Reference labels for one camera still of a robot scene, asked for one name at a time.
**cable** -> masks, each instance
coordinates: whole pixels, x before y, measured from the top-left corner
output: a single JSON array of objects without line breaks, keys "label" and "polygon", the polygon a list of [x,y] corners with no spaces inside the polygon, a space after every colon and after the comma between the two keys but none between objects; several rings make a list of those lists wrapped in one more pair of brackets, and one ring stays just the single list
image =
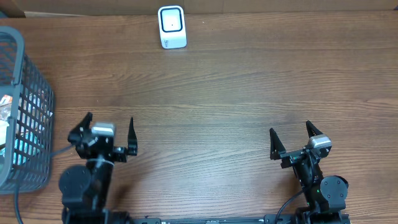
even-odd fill
[{"label": "cable", "polygon": [[[69,146],[67,146],[67,147],[64,147],[64,148],[61,149],[61,150],[55,151],[55,152],[53,152],[53,153],[50,154],[50,157],[53,158],[53,157],[55,157],[55,156],[57,156],[57,155],[59,155],[59,154],[61,154],[61,153],[64,153],[64,152],[68,151],[69,149],[71,149],[73,146],[74,146],[74,145],[71,144],[71,145],[69,145]],[[15,187],[15,192],[14,192],[14,210],[15,210],[15,216],[17,217],[17,220],[18,220],[18,223],[19,223],[19,224],[24,224],[24,222],[22,221],[22,218],[21,218],[21,214],[19,213],[19,205],[18,205],[19,182],[20,182],[20,180],[23,179],[23,176],[24,176],[24,175],[21,175],[21,176],[18,178],[16,187]]]},{"label": "cable", "polygon": [[19,224],[24,224],[22,221],[21,215],[19,213],[19,206],[18,206],[18,195],[19,195],[19,181],[15,187],[15,194],[14,194],[14,210],[15,210],[15,216],[17,217],[18,223]]},{"label": "cable", "polygon": [[302,193],[304,193],[304,192],[308,191],[309,189],[311,189],[312,184],[313,184],[313,182],[314,182],[314,180],[315,180],[315,175],[314,175],[315,169],[314,169],[313,164],[312,164],[311,153],[312,153],[311,151],[310,151],[310,152],[306,152],[306,155],[307,155],[308,158],[310,159],[310,164],[311,164],[311,176],[312,176],[312,178],[311,178],[311,180],[312,180],[312,181],[311,181],[311,185],[309,185],[308,187],[302,189],[301,191],[299,191],[298,193],[296,193],[295,195],[293,195],[293,197],[291,197],[288,201],[286,201],[286,202],[281,206],[281,208],[279,209],[278,213],[276,214],[276,217],[275,217],[275,224],[278,224],[278,219],[279,219],[279,217],[280,217],[280,214],[283,212],[283,210],[285,209],[285,207],[286,207],[288,204],[290,204],[291,202],[293,202],[293,201],[294,201],[298,196],[300,196]]},{"label": "cable", "polygon": [[55,156],[57,156],[57,155],[59,155],[61,153],[64,153],[64,152],[68,151],[69,149],[71,149],[73,146],[75,146],[75,145],[71,144],[71,145],[69,145],[67,147],[64,147],[61,150],[55,151],[55,152],[50,154],[50,157],[53,158],[53,157],[55,157]]}]

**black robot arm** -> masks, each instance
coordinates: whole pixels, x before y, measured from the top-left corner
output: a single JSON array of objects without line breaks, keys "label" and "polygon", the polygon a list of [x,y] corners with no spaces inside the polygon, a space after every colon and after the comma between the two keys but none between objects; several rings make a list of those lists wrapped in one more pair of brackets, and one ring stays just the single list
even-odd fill
[{"label": "black robot arm", "polygon": [[63,222],[76,223],[127,223],[127,212],[110,212],[104,209],[115,162],[127,162],[127,156],[137,155],[137,137],[130,120],[127,147],[114,146],[116,127],[112,123],[96,123],[90,128],[93,115],[88,113],[70,131],[68,141],[76,152],[86,159],[86,166],[69,167],[61,176]]},{"label": "black robot arm", "polygon": [[345,198],[348,182],[340,176],[323,177],[319,167],[322,158],[329,155],[331,140],[319,131],[310,121],[306,122],[310,139],[303,148],[286,152],[274,129],[270,129],[271,153],[273,160],[282,160],[281,167],[293,167],[296,178],[300,181],[302,192],[308,207],[298,208],[295,215],[266,215],[268,223],[304,224],[304,223],[349,223],[348,215],[342,215],[346,208]]}]

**white plug-in device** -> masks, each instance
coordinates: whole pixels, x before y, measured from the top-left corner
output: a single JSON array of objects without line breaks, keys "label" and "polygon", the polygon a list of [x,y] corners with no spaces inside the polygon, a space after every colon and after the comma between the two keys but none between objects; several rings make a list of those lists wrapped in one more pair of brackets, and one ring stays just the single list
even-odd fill
[{"label": "white plug-in device", "polygon": [[180,6],[163,6],[157,11],[160,41],[165,49],[176,49],[187,45],[184,11]]}]

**wooden table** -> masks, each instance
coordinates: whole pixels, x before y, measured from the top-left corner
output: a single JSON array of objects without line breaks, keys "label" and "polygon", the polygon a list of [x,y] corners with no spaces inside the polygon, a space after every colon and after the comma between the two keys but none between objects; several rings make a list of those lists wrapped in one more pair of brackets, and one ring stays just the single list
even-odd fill
[{"label": "wooden table", "polygon": [[[289,150],[310,119],[333,140],[324,175],[349,183],[353,223],[398,218],[398,12],[187,15],[186,49],[163,50],[156,16],[0,19],[57,95],[55,149],[88,112],[118,126],[134,117],[139,155],[117,164],[108,208],[133,217],[276,213],[299,190],[269,159],[269,128]],[[25,223],[61,223],[60,174],[21,195]],[[12,196],[0,223],[16,223]],[[305,205],[303,198],[286,209]]]}]

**wire basket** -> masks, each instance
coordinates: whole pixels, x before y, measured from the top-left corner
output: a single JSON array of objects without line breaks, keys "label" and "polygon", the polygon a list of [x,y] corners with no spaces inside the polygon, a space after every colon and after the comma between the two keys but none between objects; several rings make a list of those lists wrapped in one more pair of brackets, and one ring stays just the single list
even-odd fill
[{"label": "wire basket", "polygon": [[0,27],[0,194],[49,181],[55,97],[24,51],[19,31]]}]

